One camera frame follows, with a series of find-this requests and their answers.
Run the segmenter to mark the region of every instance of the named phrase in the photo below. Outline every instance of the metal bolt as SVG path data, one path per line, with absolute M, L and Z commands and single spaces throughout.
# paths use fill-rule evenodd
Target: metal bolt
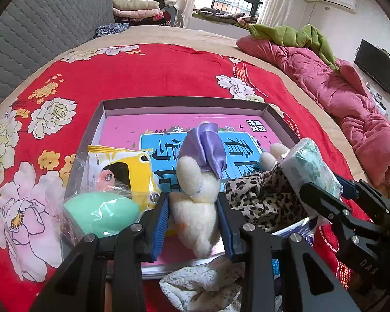
M 142 231 L 142 229 L 143 229 L 143 225 L 139 223 L 135 223 L 132 224 L 132 226 L 130 226 L 130 230 L 132 230 L 133 232 L 139 232 Z
M 254 231 L 256 229 L 255 225 L 252 224 L 252 223 L 245 223 L 243 225 L 243 229 L 246 230 L 246 231 Z
M 302 240 L 302 236 L 299 233 L 292 233 L 289 238 L 295 243 L 299 243 Z
M 95 239 L 95 234 L 94 233 L 88 233 L 87 235 L 84 236 L 84 241 L 87 243 L 93 242 Z

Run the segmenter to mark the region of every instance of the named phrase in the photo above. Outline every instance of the leopard print dress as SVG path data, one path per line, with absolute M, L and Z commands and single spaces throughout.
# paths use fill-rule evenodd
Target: leopard print dress
M 266 232 L 278 231 L 308 216 L 279 166 L 228 181 L 225 195 L 247 222 Z

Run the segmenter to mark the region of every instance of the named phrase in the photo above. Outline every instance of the gray quilted headboard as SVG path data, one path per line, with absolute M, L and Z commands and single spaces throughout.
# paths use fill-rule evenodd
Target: gray quilted headboard
M 0 103 L 37 69 L 113 22 L 112 0 L 13 0 L 0 16 Z

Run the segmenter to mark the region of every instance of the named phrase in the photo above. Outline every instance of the pink folded quilt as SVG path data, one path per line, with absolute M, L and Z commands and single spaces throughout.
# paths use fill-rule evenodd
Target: pink folded quilt
M 337 59 L 339 74 L 306 48 L 282 47 L 250 35 L 237 46 L 279 67 L 334 117 L 374 186 L 390 186 L 390 122 L 379 113 L 353 66 Z
M 130 17 L 130 18 L 148 18 L 154 17 L 157 15 L 163 16 L 163 12 L 160 9 L 142 9 L 142 10 L 119 10 L 117 8 L 113 8 L 114 16 L 119 17 Z

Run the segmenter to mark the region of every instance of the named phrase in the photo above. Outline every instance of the flat screen tv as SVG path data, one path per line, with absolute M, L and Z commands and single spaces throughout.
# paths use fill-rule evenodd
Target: flat screen tv
M 386 53 L 362 40 L 354 63 L 390 94 L 390 57 Z

